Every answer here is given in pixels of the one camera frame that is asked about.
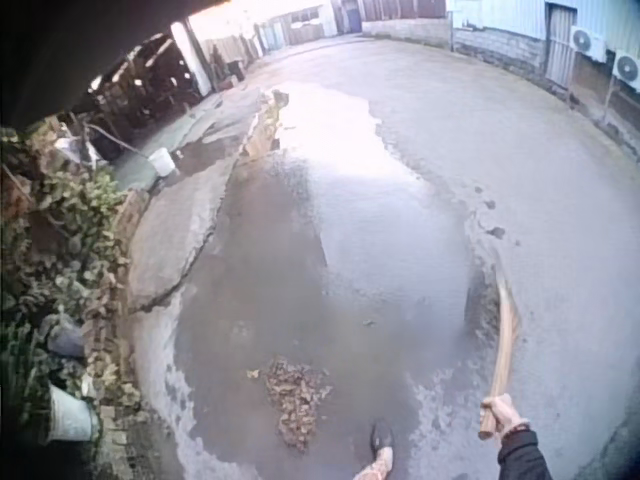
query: concrete ground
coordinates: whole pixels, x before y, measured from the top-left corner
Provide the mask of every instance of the concrete ground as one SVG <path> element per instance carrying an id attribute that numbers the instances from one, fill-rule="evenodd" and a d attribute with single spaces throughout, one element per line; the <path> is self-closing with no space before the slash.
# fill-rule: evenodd
<path id="1" fill-rule="evenodd" d="M 236 166 L 213 238 L 135 325 L 184 477 L 350 478 L 384 416 L 393 478 L 497 478 L 477 439 L 495 248 L 522 316 L 516 405 L 554 478 L 614 478 L 640 438 L 637 167 L 526 81 L 418 45 L 267 59 L 248 82 L 289 93 L 280 150 Z M 334 386 L 306 454 L 246 375 L 274 355 Z"/>

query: white pot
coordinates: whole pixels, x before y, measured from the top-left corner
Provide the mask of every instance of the white pot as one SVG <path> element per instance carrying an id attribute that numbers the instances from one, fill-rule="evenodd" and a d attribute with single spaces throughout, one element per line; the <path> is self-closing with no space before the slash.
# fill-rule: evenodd
<path id="1" fill-rule="evenodd" d="M 149 157 L 149 162 L 161 177 L 166 177 L 176 169 L 176 164 L 173 163 L 169 150 L 164 147 L 153 152 Z"/>
<path id="2" fill-rule="evenodd" d="M 47 441 L 88 442 L 99 431 L 100 421 L 83 400 L 49 385 L 51 391 L 51 425 Z"/>

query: metal door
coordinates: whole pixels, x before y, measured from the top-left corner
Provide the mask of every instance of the metal door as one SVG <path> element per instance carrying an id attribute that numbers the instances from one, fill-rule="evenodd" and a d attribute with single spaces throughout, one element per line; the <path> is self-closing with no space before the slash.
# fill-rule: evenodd
<path id="1" fill-rule="evenodd" d="M 547 28 L 547 78 L 567 88 L 569 72 L 573 68 L 571 48 L 571 27 L 576 23 L 578 11 L 560 5 L 549 5 L 549 26 Z"/>

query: sleeve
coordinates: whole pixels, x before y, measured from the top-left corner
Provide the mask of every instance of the sleeve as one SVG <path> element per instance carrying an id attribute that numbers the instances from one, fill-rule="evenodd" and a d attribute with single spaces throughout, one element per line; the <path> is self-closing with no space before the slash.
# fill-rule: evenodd
<path id="1" fill-rule="evenodd" d="M 505 437 L 498 464 L 500 480 L 552 480 L 547 462 L 538 450 L 538 436 L 532 430 Z"/>

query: potted plant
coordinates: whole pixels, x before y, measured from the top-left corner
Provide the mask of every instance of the potted plant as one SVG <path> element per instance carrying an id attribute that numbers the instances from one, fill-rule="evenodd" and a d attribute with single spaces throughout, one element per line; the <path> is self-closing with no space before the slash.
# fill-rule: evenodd
<path id="1" fill-rule="evenodd" d="M 47 353 L 27 325 L 1 327 L 2 435 L 21 443 L 88 441 L 99 431 L 91 407 L 48 378 Z"/>

